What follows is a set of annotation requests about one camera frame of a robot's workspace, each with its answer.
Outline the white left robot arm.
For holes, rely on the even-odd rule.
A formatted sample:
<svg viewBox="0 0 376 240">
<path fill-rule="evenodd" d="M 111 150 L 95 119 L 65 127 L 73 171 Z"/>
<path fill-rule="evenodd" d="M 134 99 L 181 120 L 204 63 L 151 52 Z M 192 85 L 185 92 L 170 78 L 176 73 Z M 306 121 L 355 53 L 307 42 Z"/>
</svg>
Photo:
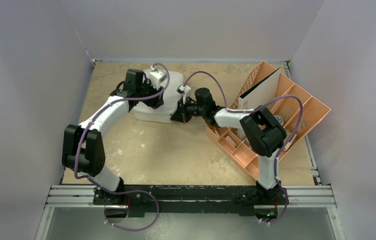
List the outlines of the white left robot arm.
<svg viewBox="0 0 376 240">
<path fill-rule="evenodd" d="M 180 99 L 177 88 L 183 80 L 179 72 L 154 67 L 127 70 L 125 79 L 99 110 L 78 125 L 65 128 L 62 165 L 71 169 L 76 178 L 91 180 L 106 191 L 105 197 L 112 204 L 122 203 L 124 181 L 106 166 L 103 139 L 130 112 L 140 121 L 170 124 Z"/>
</svg>

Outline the grey medicine case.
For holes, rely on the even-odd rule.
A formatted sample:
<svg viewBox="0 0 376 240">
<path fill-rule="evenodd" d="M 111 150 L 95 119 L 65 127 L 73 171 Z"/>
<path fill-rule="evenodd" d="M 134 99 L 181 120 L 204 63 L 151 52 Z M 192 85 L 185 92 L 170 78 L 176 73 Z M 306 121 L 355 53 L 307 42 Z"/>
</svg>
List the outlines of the grey medicine case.
<svg viewBox="0 0 376 240">
<path fill-rule="evenodd" d="M 153 109 L 143 102 L 139 102 L 131 110 L 137 120 L 167 124 L 174 122 L 171 120 L 171 116 L 177 110 L 178 101 L 181 98 L 177 88 L 183 84 L 184 76 L 176 71 L 170 71 L 169 74 L 170 83 L 163 94 L 163 105 Z"/>
</svg>

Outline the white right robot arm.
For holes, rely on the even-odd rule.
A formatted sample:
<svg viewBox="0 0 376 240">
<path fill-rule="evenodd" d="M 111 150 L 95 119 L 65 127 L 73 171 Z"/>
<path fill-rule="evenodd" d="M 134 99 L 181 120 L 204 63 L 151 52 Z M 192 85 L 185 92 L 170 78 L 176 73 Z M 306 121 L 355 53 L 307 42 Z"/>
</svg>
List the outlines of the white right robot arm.
<svg viewBox="0 0 376 240">
<path fill-rule="evenodd" d="M 264 204 L 276 198 L 281 189 L 279 154 L 287 134 L 268 108 L 258 111 L 230 110 L 216 105 L 208 88 L 198 88 L 195 99 L 188 96 L 189 86 L 180 85 L 181 99 L 172 120 L 187 123 L 192 117 L 201 117 L 211 127 L 242 130 L 252 150 L 258 155 L 258 200 Z"/>
</svg>

